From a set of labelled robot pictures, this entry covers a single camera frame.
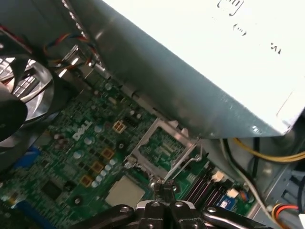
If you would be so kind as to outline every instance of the fan grille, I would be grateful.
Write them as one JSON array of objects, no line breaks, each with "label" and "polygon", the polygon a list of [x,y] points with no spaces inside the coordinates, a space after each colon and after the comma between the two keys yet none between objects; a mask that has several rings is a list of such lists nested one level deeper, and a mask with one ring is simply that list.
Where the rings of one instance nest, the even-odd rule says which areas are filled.
[{"label": "fan grille", "polygon": [[[1,59],[0,58],[0,79],[2,77],[5,77],[8,74],[12,73],[12,69],[10,68],[10,63],[14,60],[15,58],[5,58],[5,59]],[[34,60],[29,60],[27,67],[31,66],[32,64],[34,64],[35,61]],[[20,81],[18,83],[18,86],[16,87],[15,91],[14,91],[14,95],[19,97],[24,90],[30,86],[31,83],[33,83],[35,80],[35,77],[31,76],[28,77],[22,81]]]}]

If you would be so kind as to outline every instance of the metal socket frame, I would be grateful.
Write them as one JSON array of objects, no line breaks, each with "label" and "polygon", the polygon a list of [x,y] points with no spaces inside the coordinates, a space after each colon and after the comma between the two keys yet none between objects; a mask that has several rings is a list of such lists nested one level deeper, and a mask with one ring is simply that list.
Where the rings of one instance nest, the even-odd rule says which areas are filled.
[{"label": "metal socket frame", "polygon": [[[150,137],[159,127],[185,146],[183,152],[173,161],[170,171],[166,171],[164,168],[156,167],[140,152],[140,147],[149,142]],[[171,175],[176,171],[176,169],[179,168],[181,163],[189,156],[189,154],[195,149],[197,142],[197,140],[189,139],[187,136],[181,133],[181,131],[173,127],[169,122],[157,118],[129,156],[132,155],[136,157],[138,160],[138,164],[143,166],[148,172],[150,172],[154,176],[157,176],[163,181],[166,181],[171,177]]]}]

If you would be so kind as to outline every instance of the chipset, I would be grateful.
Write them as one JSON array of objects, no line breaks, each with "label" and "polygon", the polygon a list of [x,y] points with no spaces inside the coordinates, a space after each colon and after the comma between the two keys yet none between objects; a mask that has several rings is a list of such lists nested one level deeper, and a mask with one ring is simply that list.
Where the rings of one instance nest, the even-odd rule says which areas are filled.
[{"label": "chipset", "polygon": [[81,178],[81,181],[80,181],[80,183],[82,184],[82,185],[84,185],[85,187],[89,187],[90,186],[90,184],[92,183],[92,178],[90,177],[90,176],[88,176],[88,175],[84,175],[82,178]]},{"label": "chipset", "polygon": [[56,200],[62,193],[62,189],[58,187],[53,181],[48,180],[41,189],[45,195],[52,200]]},{"label": "chipset", "polygon": [[102,152],[102,156],[108,160],[110,160],[114,155],[114,151],[110,148],[105,148]]}]

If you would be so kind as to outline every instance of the yellow wire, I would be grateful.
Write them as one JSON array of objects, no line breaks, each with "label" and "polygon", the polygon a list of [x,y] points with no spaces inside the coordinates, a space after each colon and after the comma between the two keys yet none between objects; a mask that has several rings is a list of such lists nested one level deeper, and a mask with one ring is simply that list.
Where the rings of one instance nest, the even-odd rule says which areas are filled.
[{"label": "yellow wire", "polygon": [[260,157],[262,159],[268,160],[268,161],[280,162],[280,163],[289,163],[289,162],[295,162],[295,161],[305,159],[305,151],[301,152],[301,153],[298,153],[298,154],[295,154],[295,155],[292,155],[292,156],[268,156],[268,155],[265,155],[265,154],[261,154],[260,152],[257,152],[255,150],[253,150],[252,148],[246,146],[238,138],[234,138],[234,142],[236,144],[238,144],[244,150],[248,151],[249,153],[251,153],[251,154],[253,154],[257,157]]},{"label": "yellow wire", "polygon": [[276,221],[277,225],[281,228],[281,229],[286,229],[287,227],[284,227],[284,225],[282,225],[279,221],[277,221],[276,217],[275,217],[275,209],[280,206],[282,204],[277,204],[273,207],[272,212],[271,212],[271,216],[272,218]]}]

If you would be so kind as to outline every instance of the small connector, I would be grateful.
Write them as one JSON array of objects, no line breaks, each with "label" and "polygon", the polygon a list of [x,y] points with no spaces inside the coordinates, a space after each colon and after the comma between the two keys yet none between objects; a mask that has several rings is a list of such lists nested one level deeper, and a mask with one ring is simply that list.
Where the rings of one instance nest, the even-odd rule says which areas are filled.
[{"label": "small connector", "polygon": [[229,189],[227,191],[227,196],[230,197],[230,198],[236,198],[238,196],[238,194],[239,194],[239,192],[234,188]]},{"label": "small connector", "polygon": [[212,180],[214,182],[220,182],[223,178],[224,178],[224,173],[219,170],[212,176]]}]

